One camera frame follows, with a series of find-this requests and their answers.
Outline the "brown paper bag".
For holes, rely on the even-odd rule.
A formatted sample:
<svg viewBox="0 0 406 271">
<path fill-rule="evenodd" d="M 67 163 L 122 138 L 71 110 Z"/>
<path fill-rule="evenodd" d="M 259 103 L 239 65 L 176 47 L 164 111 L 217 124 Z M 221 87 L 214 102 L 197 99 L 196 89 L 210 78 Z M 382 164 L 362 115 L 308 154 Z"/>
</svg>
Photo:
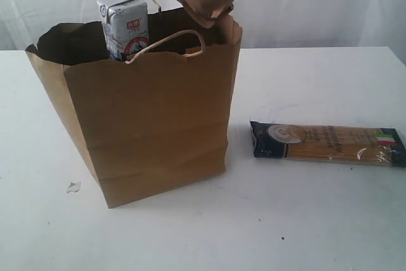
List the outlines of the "brown paper bag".
<svg viewBox="0 0 406 271">
<path fill-rule="evenodd" d="M 242 27 L 207 29 L 183 8 L 148 16 L 130 63 L 107 55 L 102 23 L 60 23 L 26 54 L 107 206 L 225 171 Z"/>
</svg>

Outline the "small white blue carton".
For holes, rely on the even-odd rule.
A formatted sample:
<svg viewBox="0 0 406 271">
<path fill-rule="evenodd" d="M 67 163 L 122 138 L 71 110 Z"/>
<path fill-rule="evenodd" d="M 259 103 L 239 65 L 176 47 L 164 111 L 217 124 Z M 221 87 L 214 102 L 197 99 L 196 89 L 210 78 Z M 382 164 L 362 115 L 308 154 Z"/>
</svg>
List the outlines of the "small white blue carton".
<svg viewBox="0 0 406 271">
<path fill-rule="evenodd" d="M 144 0 L 97 0 L 108 55 L 121 62 L 150 44 Z"/>
</svg>

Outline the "spaghetti pasta packet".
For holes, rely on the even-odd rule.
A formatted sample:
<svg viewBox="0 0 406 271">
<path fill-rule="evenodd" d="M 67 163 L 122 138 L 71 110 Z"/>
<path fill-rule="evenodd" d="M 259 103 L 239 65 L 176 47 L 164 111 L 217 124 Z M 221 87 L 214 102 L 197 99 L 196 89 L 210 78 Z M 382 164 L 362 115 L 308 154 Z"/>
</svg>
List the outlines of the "spaghetti pasta packet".
<svg viewBox="0 0 406 271">
<path fill-rule="evenodd" d="M 309 126 L 251 121 L 257 158 L 405 167 L 405 143 L 395 128 Z"/>
</svg>

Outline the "clear plastic scrap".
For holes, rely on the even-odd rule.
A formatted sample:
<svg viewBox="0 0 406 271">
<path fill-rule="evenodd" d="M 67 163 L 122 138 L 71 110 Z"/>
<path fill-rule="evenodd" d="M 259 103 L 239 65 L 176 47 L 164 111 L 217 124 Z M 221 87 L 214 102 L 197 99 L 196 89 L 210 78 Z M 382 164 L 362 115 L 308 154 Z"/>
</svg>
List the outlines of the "clear plastic scrap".
<svg viewBox="0 0 406 271">
<path fill-rule="evenodd" d="M 81 182 L 71 182 L 67 187 L 66 193 L 77 193 L 81 189 Z"/>
</svg>

